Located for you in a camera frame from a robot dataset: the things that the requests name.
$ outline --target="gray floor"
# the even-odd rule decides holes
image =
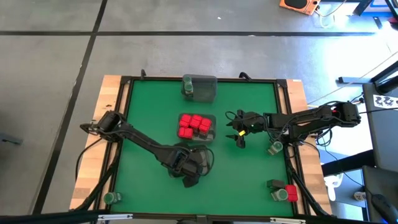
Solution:
[[[100,4],[100,0],[2,0],[0,30],[91,31]],[[322,9],[335,6],[325,3]],[[288,11],[267,0],[109,0],[99,29],[377,31],[371,17],[341,19],[344,22],[335,27],[322,29],[317,16]],[[75,161],[86,141],[78,125],[91,119],[103,75],[139,75],[142,68],[150,76],[236,77],[245,71],[253,78],[301,79],[307,100],[312,101],[337,88],[337,77],[361,76],[398,50],[389,35],[379,33],[370,37],[97,37],[44,212],[68,209]],[[0,36],[0,131],[24,139],[21,146],[0,142],[0,215],[29,213],[88,39]],[[314,104],[348,100],[359,93],[359,87],[350,86]],[[352,153],[340,145],[330,150]]]

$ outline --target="black table border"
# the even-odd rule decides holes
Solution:
[[[128,115],[129,112],[129,104],[131,102],[131,95],[132,91],[134,88],[134,82],[144,82],[144,81],[171,81],[171,82],[177,82],[177,81],[182,81],[182,77],[130,77],[130,76],[123,76],[121,77],[121,82],[119,86],[119,92],[118,92],[118,97],[116,100],[116,106],[115,110],[119,111],[120,105],[121,105],[121,100],[123,97],[123,90],[125,85],[128,85],[128,93],[126,97],[126,104],[124,105],[124,111],[123,114],[125,116]],[[287,82],[286,80],[276,80],[276,79],[250,79],[246,80],[243,78],[217,78],[218,82],[239,82],[239,83],[269,83],[273,84],[274,86],[274,93],[275,93],[275,100],[277,102],[277,112],[281,113],[282,112],[282,105],[280,102],[280,95],[279,95],[279,87],[283,89],[283,94],[284,94],[284,100],[287,108],[287,113],[291,113],[292,109],[290,106],[290,99],[289,99],[289,92],[287,89]],[[112,143],[107,143],[106,150],[105,150],[105,158],[103,161],[103,165],[101,168],[101,176],[102,178],[103,174],[106,172],[106,167],[109,165],[109,157],[111,154],[111,145]],[[296,161],[296,170],[299,175],[299,177],[302,178],[303,182],[303,170],[302,170],[302,163],[300,159],[300,153],[298,149],[298,145],[293,145],[294,151],[297,153],[297,156],[295,157]],[[109,189],[108,192],[112,192],[115,187],[115,182],[116,182],[116,177],[118,175],[118,167],[119,167],[119,155],[121,154],[123,148],[123,142],[118,143],[118,146],[116,148],[115,152],[115,157],[116,159],[116,171],[115,173],[111,176],[111,181],[109,183]],[[285,163],[286,166],[286,173],[288,177],[288,182],[289,184],[294,184],[292,176],[287,172],[287,164]],[[100,200],[101,200],[101,195],[102,191],[97,197],[97,199],[94,202],[94,210],[99,209],[100,207]],[[303,207],[304,207],[304,214],[305,215],[310,215],[310,207],[308,202],[304,197],[302,197],[302,202],[303,202]],[[105,208],[107,211],[111,211],[111,206],[107,205]],[[298,215],[298,208],[297,208],[297,202],[292,203],[292,210],[294,216]],[[194,219],[196,218],[197,215],[187,215],[187,214],[158,214],[158,213],[134,213],[134,218],[148,218],[148,219],[173,219],[173,220],[179,220],[179,219]],[[269,222],[271,216],[231,216],[231,215],[206,215],[211,220],[218,220],[218,221],[250,221],[250,222]]]

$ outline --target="clear plastic container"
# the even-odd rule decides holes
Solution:
[[[182,77],[181,94],[186,100],[211,103],[217,95],[217,78],[186,74]]]
[[[201,116],[202,118],[207,118],[207,119],[211,120],[211,126],[210,126],[210,129],[209,129],[209,132],[208,132],[207,136],[202,136],[199,133],[199,131],[194,131],[192,139],[180,138],[180,136],[178,136],[178,131],[180,129],[179,121],[181,120],[181,117],[182,117],[183,114],[188,114],[190,116],[195,115],[193,113],[181,113],[178,116],[176,134],[177,134],[177,137],[179,139],[184,140],[186,142],[193,142],[193,143],[210,143],[216,138],[216,117],[214,115],[211,115],[211,114],[196,114],[196,115]]]

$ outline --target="white cable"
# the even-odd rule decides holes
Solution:
[[[377,65],[377,66],[374,67],[372,70],[370,70],[368,73],[365,73],[365,75],[363,75],[363,76],[361,76],[361,77],[355,79],[354,81],[352,81],[352,82],[350,82],[350,83],[347,83],[347,84],[343,85],[343,86],[340,87],[340,88],[337,88],[337,89],[331,91],[330,93],[326,94],[325,96],[323,96],[323,97],[321,97],[321,98],[318,98],[318,99],[316,99],[316,100],[314,100],[314,101],[309,102],[308,104],[312,104],[313,102],[316,102],[316,101],[318,101],[318,100],[320,100],[320,99],[323,99],[323,98],[327,97],[328,95],[333,94],[333,93],[337,92],[338,90],[341,90],[342,88],[344,88],[344,87],[346,87],[346,86],[349,86],[349,85],[353,84],[354,82],[360,80],[361,78],[363,78],[363,77],[365,77],[366,75],[370,74],[371,72],[375,71],[375,69],[377,69],[380,65],[384,64],[386,61],[390,60],[390,58],[392,58],[393,56],[395,56],[397,53],[398,53],[398,52],[393,53],[390,57],[388,57],[387,59],[385,59],[385,60],[384,60],[383,62],[381,62],[379,65]]]
[[[323,25],[323,22],[322,22],[323,16],[321,16],[319,14],[319,12],[317,12],[317,11],[315,11],[315,13],[319,15],[319,24],[321,25],[322,28],[327,29],[327,28],[330,28],[335,25],[335,22],[336,22],[335,15],[333,15],[333,22],[331,22],[329,25],[325,26],[325,25]]]
[[[335,25],[336,19],[335,19],[335,15],[333,15],[347,0],[344,0],[335,10],[333,10],[331,13],[327,14],[327,15],[322,15],[317,9],[315,10],[315,13],[318,14],[319,16],[319,24],[321,25],[322,28],[327,29],[329,27],[332,27]],[[323,25],[323,17],[328,17],[330,15],[333,15],[333,22],[330,23],[329,25],[325,26]]]

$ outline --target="wooden table frame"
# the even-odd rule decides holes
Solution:
[[[131,90],[129,89],[130,85],[125,85],[128,80],[128,77],[122,77],[120,75],[104,76],[93,116],[94,122],[101,119],[102,115],[104,115],[107,110],[118,110],[120,113],[125,113],[127,111],[125,105],[126,102],[129,101],[129,93],[131,93]],[[278,94],[280,110],[283,113],[294,113],[307,110],[307,101],[305,99],[303,84],[300,80],[277,80],[277,83],[279,84]],[[90,145],[97,139],[98,136],[89,135],[86,146]],[[308,138],[306,141],[315,145],[314,138]],[[111,161],[113,161],[117,146],[117,143],[107,144],[106,141],[100,141],[84,153],[81,159],[70,209],[79,206],[93,190],[100,177],[106,171],[105,167],[108,167]],[[302,168],[302,170],[298,171],[302,171],[299,173],[303,174],[307,189],[309,189],[322,208],[331,214],[329,198],[323,180],[318,152],[311,146],[307,145],[299,146],[298,148],[298,160],[294,158],[291,159],[293,166],[297,168],[296,162],[301,161],[301,166],[298,168]],[[93,207],[101,209],[106,208],[106,205],[103,203],[101,198],[108,191],[110,180],[112,178],[115,177],[109,178],[104,186],[102,195],[100,195],[96,202],[91,205],[91,209]],[[298,193],[296,209],[299,214],[309,214],[310,212],[314,215],[312,209],[310,209],[308,204],[302,200],[300,192]]]

